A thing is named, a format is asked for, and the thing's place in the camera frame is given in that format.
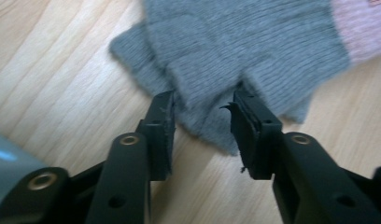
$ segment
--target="metal screw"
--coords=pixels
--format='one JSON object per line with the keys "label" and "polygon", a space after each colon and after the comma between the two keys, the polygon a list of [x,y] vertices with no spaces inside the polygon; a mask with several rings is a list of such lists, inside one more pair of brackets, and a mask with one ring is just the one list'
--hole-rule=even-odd
{"label": "metal screw", "polygon": [[46,172],[37,175],[28,182],[28,189],[30,190],[40,190],[45,189],[52,185],[57,180],[57,175],[51,172]]}
{"label": "metal screw", "polygon": [[136,136],[126,136],[122,139],[120,139],[120,143],[125,146],[134,145],[139,141],[139,139]]}
{"label": "metal screw", "polygon": [[293,135],[291,137],[292,141],[298,143],[298,144],[301,144],[301,145],[309,145],[310,144],[310,139],[303,136],[303,135]]}

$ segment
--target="light wood tabletop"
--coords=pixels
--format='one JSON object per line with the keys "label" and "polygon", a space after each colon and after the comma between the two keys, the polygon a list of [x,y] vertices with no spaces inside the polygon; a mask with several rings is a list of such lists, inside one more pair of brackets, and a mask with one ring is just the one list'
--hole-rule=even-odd
{"label": "light wood tabletop", "polygon": [[[142,17],[140,0],[0,0],[0,134],[71,175],[103,161],[151,101],[107,50]],[[371,177],[381,166],[381,56],[325,83],[289,131]],[[152,185],[154,223],[281,223],[272,181],[241,167],[178,126],[174,174]]]}

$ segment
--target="pink fabric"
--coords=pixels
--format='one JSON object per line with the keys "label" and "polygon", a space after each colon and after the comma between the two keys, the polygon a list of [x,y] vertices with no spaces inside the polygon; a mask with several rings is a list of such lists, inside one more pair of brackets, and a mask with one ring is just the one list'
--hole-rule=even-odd
{"label": "pink fabric", "polygon": [[352,63],[381,54],[381,4],[368,0],[332,0],[336,28]]}

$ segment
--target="folded cloth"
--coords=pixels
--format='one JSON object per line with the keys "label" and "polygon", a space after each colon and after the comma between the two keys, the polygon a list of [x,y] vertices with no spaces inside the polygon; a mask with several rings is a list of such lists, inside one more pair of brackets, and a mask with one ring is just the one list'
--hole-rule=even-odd
{"label": "folded cloth", "polygon": [[111,52],[151,94],[176,90],[179,121],[232,154],[229,113],[217,102],[230,101],[239,83],[276,115],[302,122],[319,84],[381,53],[381,5],[363,1],[145,5],[146,21],[115,38]]}

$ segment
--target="wooden table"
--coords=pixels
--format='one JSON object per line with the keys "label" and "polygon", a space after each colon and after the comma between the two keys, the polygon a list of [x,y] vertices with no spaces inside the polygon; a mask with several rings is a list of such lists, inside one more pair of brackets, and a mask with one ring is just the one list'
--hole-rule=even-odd
{"label": "wooden table", "polygon": [[[140,0],[0,0],[0,134],[72,175],[134,131],[150,97],[107,51],[142,18]],[[304,125],[339,165],[381,165],[381,57],[324,84]],[[153,184],[155,223],[281,223],[271,181],[178,127],[174,175]]]}

